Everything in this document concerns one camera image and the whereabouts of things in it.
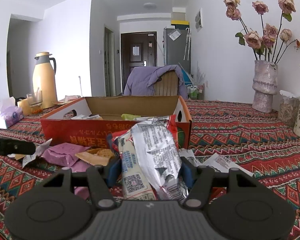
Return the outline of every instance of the red cardboard box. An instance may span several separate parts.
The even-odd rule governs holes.
[[[67,120],[69,112],[77,115],[99,114],[103,120]],[[189,110],[180,96],[85,97],[63,105],[41,119],[45,138],[53,144],[73,143],[108,148],[109,133],[130,129],[137,121],[123,121],[122,114],[141,116],[176,115],[179,147],[188,148],[192,127]]]

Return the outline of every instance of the qr code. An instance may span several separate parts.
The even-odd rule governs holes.
[[[123,178],[123,181],[124,181],[127,191],[129,193],[137,191],[137,190],[145,187],[145,185],[143,185],[143,183],[142,183],[142,180],[141,180],[139,174],[127,176],[127,177]]]

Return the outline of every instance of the glass cup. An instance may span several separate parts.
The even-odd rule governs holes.
[[[31,114],[39,114],[42,109],[42,91],[27,94],[29,106],[31,108]]]

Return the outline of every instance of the ceiling light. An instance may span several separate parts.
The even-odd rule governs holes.
[[[143,5],[143,7],[152,10],[152,9],[156,9],[157,5],[155,3],[147,2]]]

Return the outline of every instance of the purple jacket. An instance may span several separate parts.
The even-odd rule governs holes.
[[[163,67],[135,67],[130,73],[126,87],[125,96],[153,96],[154,83],[164,73],[175,70],[179,78],[178,95],[184,100],[188,99],[187,88],[183,79],[183,73],[178,65],[168,65]]]

